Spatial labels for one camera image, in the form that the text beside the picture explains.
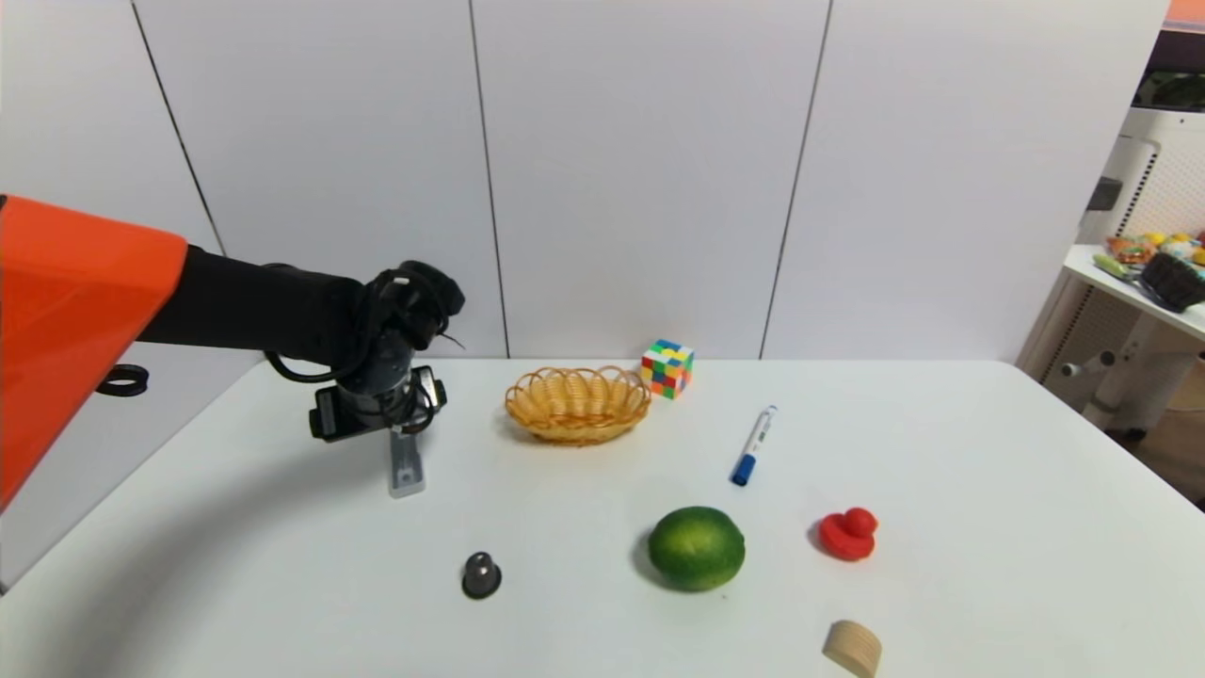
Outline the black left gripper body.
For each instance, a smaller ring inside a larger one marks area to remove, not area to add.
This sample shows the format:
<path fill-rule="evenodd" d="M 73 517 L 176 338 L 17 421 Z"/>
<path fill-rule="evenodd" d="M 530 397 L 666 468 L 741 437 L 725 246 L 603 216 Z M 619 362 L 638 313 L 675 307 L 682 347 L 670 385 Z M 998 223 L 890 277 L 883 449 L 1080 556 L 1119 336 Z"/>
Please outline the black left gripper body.
<path fill-rule="evenodd" d="M 415 355 L 405 340 L 375 340 L 353 372 L 315 393 L 315 438 L 334 443 L 375 430 L 416 435 L 429 428 L 447 395 L 430 366 L 413 364 Z"/>

